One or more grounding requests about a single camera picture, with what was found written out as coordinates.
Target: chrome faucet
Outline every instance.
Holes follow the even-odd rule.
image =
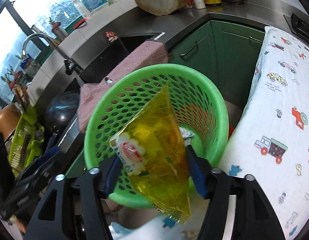
[[[53,41],[53,39],[46,35],[45,33],[33,33],[29,35],[22,44],[22,55],[26,57],[27,53],[25,51],[26,46],[30,40],[33,38],[43,38],[45,39],[49,45],[55,49],[63,58],[64,58],[64,65],[65,65],[65,72],[67,75],[71,76],[73,71],[77,72],[79,75],[83,71],[83,68],[79,66],[78,63],[71,57],[68,57]]]

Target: yellow plastic wrapper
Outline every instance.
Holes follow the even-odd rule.
[[[133,189],[168,217],[185,223],[191,216],[189,171],[168,86],[110,139],[110,146]]]

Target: silver screw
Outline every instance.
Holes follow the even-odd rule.
[[[217,167],[215,167],[215,168],[212,168],[212,173],[215,173],[215,174],[219,174],[219,173],[221,173],[222,172],[222,170],[221,169],[219,169],[219,168],[217,168]]]
[[[64,174],[56,175],[56,180],[57,181],[61,181],[61,180],[64,180],[64,179],[65,179],[65,175]]]
[[[89,170],[90,174],[97,174],[100,170],[98,168],[92,168]]]
[[[247,174],[247,175],[245,176],[245,179],[248,180],[248,181],[253,181],[253,180],[255,180],[255,178],[254,178],[251,174]]]

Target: printed cloth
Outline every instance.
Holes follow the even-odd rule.
[[[309,47],[265,27],[248,103],[219,167],[253,174],[286,239],[309,218]]]

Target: cabinet door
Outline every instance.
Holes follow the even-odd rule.
[[[207,76],[217,86],[216,56],[213,37],[210,37],[212,37],[211,25],[207,23],[171,50],[173,56],[169,62],[193,68]]]
[[[211,21],[211,24],[216,49],[219,90],[225,100],[243,109],[248,101],[264,33],[237,24],[226,23],[225,25],[218,21]]]

